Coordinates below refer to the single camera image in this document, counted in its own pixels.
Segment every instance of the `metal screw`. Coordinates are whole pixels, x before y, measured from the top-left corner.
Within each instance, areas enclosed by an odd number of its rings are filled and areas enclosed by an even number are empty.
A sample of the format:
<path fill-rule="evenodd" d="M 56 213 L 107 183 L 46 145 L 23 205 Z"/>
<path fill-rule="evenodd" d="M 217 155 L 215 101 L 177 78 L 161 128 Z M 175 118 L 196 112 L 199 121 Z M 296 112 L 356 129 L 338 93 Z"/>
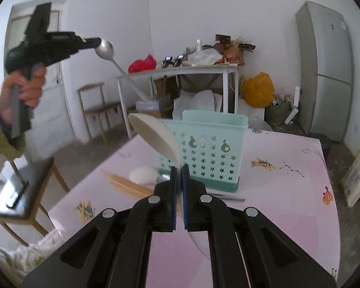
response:
<path fill-rule="evenodd" d="M 212 197 L 210 195 L 202 195 L 200 197 L 200 201 L 201 202 L 211 202 L 212 201 Z"/>
<path fill-rule="evenodd" d="M 104 211 L 103 211 L 103 217 L 105 217 L 105 218 L 111 218 L 111 217 L 113 217 L 115 215 L 115 212 L 114 212 L 114 210 L 112 210 L 112 209 L 105 209 Z"/>
<path fill-rule="evenodd" d="M 248 208 L 246 211 L 246 214 L 251 217 L 255 217 L 259 214 L 256 208 Z"/>
<path fill-rule="evenodd" d="M 158 202 L 160 201 L 160 197 L 159 196 L 155 196 L 155 195 L 152 195 L 148 198 L 148 202 L 150 204 L 157 204 Z"/>

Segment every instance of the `pink table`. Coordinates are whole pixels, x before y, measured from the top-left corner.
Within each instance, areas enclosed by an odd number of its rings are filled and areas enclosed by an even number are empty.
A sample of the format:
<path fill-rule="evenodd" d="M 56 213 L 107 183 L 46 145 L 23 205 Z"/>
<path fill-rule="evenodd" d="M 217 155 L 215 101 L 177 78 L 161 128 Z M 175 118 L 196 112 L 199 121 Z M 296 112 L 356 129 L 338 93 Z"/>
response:
<path fill-rule="evenodd" d="M 118 193 L 101 170 L 128 178 L 138 166 L 156 167 L 156 153 L 134 137 L 96 168 L 49 211 L 55 227 L 68 240 L 83 224 L 105 208 L 131 208 L 135 200 Z M 248 129 L 236 196 L 226 201 L 243 210 L 256 207 L 337 278 L 340 231 L 336 202 L 318 140 Z M 207 244 L 206 232 L 198 239 Z M 147 287 L 210 288 L 211 267 L 183 230 L 152 237 Z"/>

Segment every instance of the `refrigerator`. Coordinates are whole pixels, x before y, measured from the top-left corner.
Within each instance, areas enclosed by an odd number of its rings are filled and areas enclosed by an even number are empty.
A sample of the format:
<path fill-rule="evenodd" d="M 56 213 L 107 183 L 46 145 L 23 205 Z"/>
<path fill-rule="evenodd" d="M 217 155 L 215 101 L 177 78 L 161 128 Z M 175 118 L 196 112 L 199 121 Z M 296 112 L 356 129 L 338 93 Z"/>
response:
<path fill-rule="evenodd" d="M 343 15 L 306 1 L 295 15 L 301 57 L 298 122 L 342 141 L 352 96 L 352 53 Z"/>

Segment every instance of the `green sleeve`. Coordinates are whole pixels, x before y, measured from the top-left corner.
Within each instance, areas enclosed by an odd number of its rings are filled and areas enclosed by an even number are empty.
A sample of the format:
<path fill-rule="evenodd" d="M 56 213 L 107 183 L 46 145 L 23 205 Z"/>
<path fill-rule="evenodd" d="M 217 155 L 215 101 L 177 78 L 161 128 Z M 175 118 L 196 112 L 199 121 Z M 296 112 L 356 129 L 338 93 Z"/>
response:
<path fill-rule="evenodd" d="M 19 158 L 23 154 L 24 149 L 25 139 L 23 134 L 9 142 L 0 127 L 0 154 L 6 160 Z"/>

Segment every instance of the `red bag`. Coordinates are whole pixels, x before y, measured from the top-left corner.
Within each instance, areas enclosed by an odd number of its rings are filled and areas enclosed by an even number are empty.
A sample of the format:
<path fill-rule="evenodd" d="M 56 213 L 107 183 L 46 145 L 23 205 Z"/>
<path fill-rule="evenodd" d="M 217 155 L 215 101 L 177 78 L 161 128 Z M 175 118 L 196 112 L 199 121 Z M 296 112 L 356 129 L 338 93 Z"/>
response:
<path fill-rule="evenodd" d="M 151 54 L 147 56 L 145 60 L 138 59 L 133 62 L 129 68 L 128 72 L 131 74 L 133 72 L 145 71 L 145 70 L 153 70 L 156 68 L 157 62 L 153 58 Z"/>

